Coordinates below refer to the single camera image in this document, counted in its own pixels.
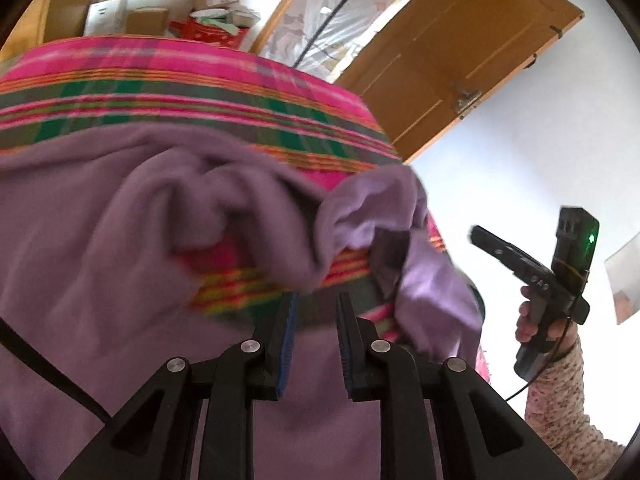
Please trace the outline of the person right hand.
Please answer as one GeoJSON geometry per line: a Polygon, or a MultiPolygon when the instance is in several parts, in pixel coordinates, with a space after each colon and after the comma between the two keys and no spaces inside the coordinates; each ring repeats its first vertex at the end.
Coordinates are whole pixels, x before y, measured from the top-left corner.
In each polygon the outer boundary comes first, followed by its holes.
{"type": "MultiPolygon", "coordinates": [[[[518,308],[515,338],[521,344],[529,342],[538,333],[539,326],[533,322],[529,311],[532,307],[533,293],[527,286],[521,288],[525,301],[518,308]]],[[[562,351],[570,350],[578,337],[578,325],[573,321],[557,320],[547,330],[548,337],[560,345],[562,351]]]]}

